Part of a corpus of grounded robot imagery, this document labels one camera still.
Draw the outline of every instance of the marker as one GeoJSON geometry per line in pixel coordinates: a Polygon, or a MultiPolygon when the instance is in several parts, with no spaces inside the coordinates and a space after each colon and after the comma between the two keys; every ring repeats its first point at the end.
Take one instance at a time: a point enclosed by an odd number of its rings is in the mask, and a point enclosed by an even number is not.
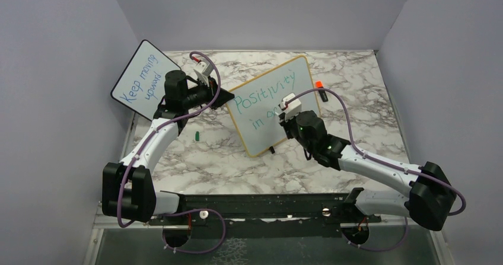
{"type": "MultiPolygon", "coordinates": [[[[316,88],[323,88],[323,84],[321,83],[321,81],[316,81],[316,88]]],[[[318,93],[320,93],[320,97],[323,102],[329,101],[329,98],[327,97],[327,93],[325,92],[325,90],[318,90],[318,93]]]]}

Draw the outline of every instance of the marble table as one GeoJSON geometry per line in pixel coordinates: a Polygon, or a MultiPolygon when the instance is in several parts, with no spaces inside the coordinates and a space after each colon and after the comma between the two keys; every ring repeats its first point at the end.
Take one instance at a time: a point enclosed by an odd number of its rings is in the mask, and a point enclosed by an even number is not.
{"type": "MultiPolygon", "coordinates": [[[[206,52],[230,89],[275,66],[306,55],[315,81],[340,94],[348,106],[357,144],[374,153],[408,162],[374,52],[206,52]]],[[[195,65],[188,52],[167,52],[183,71],[195,65]]],[[[320,100],[321,116],[329,133],[349,138],[339,102],[329,95],[320,100]]],[[[150,123],[140,118],[134,144],[150,123]]],[[[153,173],[156,191],[185,194],[285,194],[349,192],[354,187],[385,190],[360,175],[325,168],[306,161],[302,147],[288,140],[249,158],[225,107],[190,119],[176,141],[166,149],[153,173]],[[200,141],[195,141],[199,131],[200,141]]]]}

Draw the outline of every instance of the whiteboard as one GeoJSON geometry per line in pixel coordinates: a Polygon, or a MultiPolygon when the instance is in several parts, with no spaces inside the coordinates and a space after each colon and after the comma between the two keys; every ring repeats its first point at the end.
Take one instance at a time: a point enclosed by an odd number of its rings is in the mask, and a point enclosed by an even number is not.
{"type": "MultiPolygon", "coordinates": [[[[307,58],[298,56],[230,90],[235,97],[227,102],[227,109],[248,156],[256,157],[286,139],[275,116],[275,112],[281,113],[279,103],[290,93],[312,88],[307,58]]],[[[314,92],[300,101],[302,111],[313,110],[320,115],[314,92]]]]}
{"type": "Polygon", "coordinates": [[[152,120],[164,96],[166,73],[180,70],[170,58],[147,40],[143,40],[115,83],[112,98],[152,120]]]}

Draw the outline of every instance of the gray floor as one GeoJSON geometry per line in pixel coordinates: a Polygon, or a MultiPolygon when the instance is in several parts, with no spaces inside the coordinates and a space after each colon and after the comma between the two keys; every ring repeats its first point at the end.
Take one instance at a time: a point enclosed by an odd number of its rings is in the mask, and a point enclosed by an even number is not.
{"type": "MultiPolygon", "coordinates": [[[[393,245],[402,226],[373,226],[367,246],[393,245]]],[[[190,240],[184,249],[203,250],[216,240],[190,240]]],[[[341,238],[230,239],[213,253],[194,256],[163,250],[159,229],[107,229],[96,264],[439,264],[431,235],[411,226],[406,242],[393,251],[371,253],[349,246],[341,238]]]]}

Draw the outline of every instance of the gray wall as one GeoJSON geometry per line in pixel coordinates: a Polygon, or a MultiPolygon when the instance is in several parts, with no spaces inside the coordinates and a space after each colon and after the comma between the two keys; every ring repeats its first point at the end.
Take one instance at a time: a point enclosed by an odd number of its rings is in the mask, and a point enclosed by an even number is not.
{"type": "Polygon", "coordinates": [[[503,0],[407,0],[378,61],[412,161],[468,200],[445,233],[456,264],[503,258],[503,0]]]}
{"type": "Polygon", "coordinates": [[[0,263],[80,264],[138,42],[115,0],[0,0],[0,19],[0,263]]]}
{"type": "Polygon", "coordinates": [[[117,0],[163,50],[378,49],[405,0],[117,0]]]}

